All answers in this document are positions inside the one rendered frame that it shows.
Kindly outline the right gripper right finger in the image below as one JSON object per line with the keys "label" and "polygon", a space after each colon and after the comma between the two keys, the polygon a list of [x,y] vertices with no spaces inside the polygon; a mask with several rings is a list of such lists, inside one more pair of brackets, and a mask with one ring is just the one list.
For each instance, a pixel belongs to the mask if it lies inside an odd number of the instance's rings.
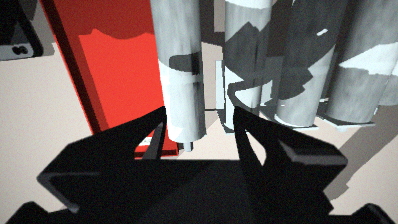
{"label": "right gripper right finger", "polygon": [[[239,159],[252,165],[266,209],[278,191],[324,191],[348,164],[335,145],[239,106],[234,107],[233,126]],[[265,149],[263,166],[245,129]]]}

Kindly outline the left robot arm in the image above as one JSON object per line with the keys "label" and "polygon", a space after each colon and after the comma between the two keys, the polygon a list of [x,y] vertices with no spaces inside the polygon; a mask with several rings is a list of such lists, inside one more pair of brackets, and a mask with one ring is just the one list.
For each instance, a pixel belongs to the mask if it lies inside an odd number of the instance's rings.
{"label": "left robot arm", "polygon": [[0,0],[0,61],[40,57],[43,49],[18,0]]}

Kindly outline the red scrap tray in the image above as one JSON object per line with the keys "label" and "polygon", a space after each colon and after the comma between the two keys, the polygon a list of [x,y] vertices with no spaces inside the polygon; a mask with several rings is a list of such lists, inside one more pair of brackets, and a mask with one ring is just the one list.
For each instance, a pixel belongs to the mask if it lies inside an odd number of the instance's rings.
{"label": "red scrap tray", "polygon": [[39,0],[92,135],[164,106],[150,0]]}

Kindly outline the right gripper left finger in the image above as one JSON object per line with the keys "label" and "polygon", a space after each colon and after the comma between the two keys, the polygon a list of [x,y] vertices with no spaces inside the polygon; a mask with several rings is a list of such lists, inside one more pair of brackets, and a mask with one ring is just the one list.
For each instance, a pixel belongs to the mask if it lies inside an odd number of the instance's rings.
{"label": "right gripper left finger", "polygon": [[166,125],[166,107],[161,106],[144,116],[69,143],[55,158],[135,159],[136,148],[154,131],[142,159],[161,159]]}

